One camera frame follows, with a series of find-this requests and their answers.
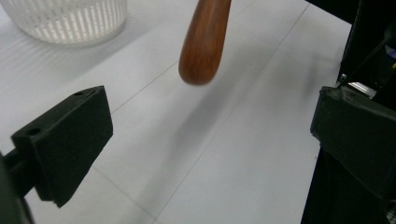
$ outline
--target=brown wooden stick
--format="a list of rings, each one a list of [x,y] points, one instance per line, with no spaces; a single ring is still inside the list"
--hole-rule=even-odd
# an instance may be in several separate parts
[[[231,0],[199,0],[184,41],[178,72],[193,85],[215,76],[223,51]]]

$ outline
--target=white surface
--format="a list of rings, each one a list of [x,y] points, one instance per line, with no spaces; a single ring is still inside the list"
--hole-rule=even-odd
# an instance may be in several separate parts
[[[3,154],[21,126],[92,86],[105,85],[114,122],[65,207],[29,193],[38,224],[300,222],[310,122],[350,26],[303,0],[233,0],[219,71],[193,87],[177,62],[195,4],[129,1],[123,32],[83,49],[34,40],[0,11]]]

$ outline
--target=wooden handle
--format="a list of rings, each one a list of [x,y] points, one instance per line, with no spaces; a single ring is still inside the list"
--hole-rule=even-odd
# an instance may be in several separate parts
[[[224,46],[231,0],[199,0],[184,41],[178,72],[193,85],[215,76]]]

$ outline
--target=white plastic basket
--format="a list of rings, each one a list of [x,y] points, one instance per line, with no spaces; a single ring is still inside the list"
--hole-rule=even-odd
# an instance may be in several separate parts
[[[57,44],[106,38],[126,18],[127,0],[0,0],[26,33]]]

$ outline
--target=screw hole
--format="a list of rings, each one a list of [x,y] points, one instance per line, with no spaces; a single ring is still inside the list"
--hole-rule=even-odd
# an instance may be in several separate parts
[[[345,74],[341,75],[339,81],[344,82],[345,80],[347,80],[347,75]]]
[[[41,129],[32,129],[27,132],[28,135],[35,135],[41,132]]]

